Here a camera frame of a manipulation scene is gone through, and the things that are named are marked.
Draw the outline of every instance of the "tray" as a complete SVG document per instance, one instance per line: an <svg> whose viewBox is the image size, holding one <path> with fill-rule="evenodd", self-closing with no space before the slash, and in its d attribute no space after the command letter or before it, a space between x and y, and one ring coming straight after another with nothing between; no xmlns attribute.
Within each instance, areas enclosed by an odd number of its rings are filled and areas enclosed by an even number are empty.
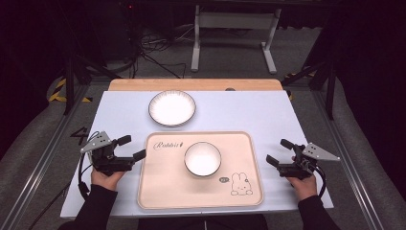
<svg viewBox="0 0 406 230"><path fill-rule="evenodd" d="M191 173L187 149L208 142L221 154L219 169L208 176ZM252 206L262 202L262 187L251 137L243 131L155 132L147 137L138 202L144 209Z"/></svg>

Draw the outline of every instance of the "metal stand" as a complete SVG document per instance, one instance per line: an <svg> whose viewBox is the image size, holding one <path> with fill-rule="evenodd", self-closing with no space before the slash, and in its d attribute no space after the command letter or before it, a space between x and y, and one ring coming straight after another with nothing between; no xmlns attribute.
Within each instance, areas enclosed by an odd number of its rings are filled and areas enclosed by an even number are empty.
<svg viewBox="0 0 406 230"><path fill-rule="evenodd" d="M269 73L276 74L274 59L270 47L277 29L281 9L275 13L228 13L228 12L200 12L196 6L194 18L194 45L192 54L192 72L199 69L200 59L200 28L233 28L268 30L268 39L261 43Z"/></svg>
<svg viewBox="0 0 406 230"><path fill-rule="evenodd" d="M327 98L326 98L326 112L330 120L334 120L332 116L332 104L333 104L333 97L334 97L334 86L335 86L335 74L333 71L333 62L332 60L328 60L326 62L317 63L311 67L307 67L301 72L291 76L288 79L284 79L281 81L282 86L287 86L290 83L297 81L304 76L317 71L314 75L311 82L308 84L310 90L320 90L326 80L328 80L327 84Z"/></svg>
<svg viewBox="0 0 406 230"><path fill-rule="evenodd" d="M85 69L85 66L90 66L96 69L112 80L122 78L104 67L92 62L91 60L77 56L74 53L70 54L65 58L66 106L63 115L67 115L75 104L75 77L78 79L80 84L89 84L92 81L92 78Z"/></svg>

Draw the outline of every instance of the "miffy illustration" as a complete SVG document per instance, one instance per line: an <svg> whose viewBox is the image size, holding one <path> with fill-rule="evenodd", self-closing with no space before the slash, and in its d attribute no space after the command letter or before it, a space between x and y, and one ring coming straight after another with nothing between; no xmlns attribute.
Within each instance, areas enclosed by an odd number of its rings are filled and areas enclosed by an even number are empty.
<svg viewBox="0 0 406 230"><path fill-rule="evenodd" d="M233 174L233 185L231 195L236 196L244 196L244 195L251 195L253 191L251 190L251 184L247 179L247 175L242 173L234 173Z"/></svg>

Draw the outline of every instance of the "dark background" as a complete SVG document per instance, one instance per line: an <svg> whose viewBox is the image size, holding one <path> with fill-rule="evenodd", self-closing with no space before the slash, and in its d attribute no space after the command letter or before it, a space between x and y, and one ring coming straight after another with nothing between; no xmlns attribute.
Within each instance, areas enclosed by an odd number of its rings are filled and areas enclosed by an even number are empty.
<svg viewBox="0 0 406 230"><path fill-rule="evenodd" d="M358 10L282 11L280 28L287 26L329 27L319 37L309 63L334 56L337 77L343 83L348 103L374 152L396 187L406 197L406 19L404 4L387 1L342 1L356 3ZM60 1L68 20L80 21L74 33L76 52L100 64L128 58L128 20L114 1ZM55 24L35 1L1 1L0 8L0 158L21 130L47 105L46 92L63 73L63 52L56 39ZM162 11L140 6L136 25L143 24L169 38L174 27L192 23L193 6ZM103 17L111 23L103 23Z"/></svg>

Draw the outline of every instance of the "white bowl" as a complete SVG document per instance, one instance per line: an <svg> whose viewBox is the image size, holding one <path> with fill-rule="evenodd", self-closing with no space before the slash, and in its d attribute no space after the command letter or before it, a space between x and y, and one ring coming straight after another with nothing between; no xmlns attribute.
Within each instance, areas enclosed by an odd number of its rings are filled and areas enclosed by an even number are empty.
<svg viewBox="0 0 406 230"><path fill-rule="evenodd" d="M193 116L196 104L189 94L170 90L156 95L149 103L148 110L155 122L166 127L177 127Z"/></svg>
<svg viewBox="0 0 406 230"><path fill-rule="evenodd" d="M185 153L185 165L195 175L211 175L221 165L220 151L207 142L195 143Z"/></svg>

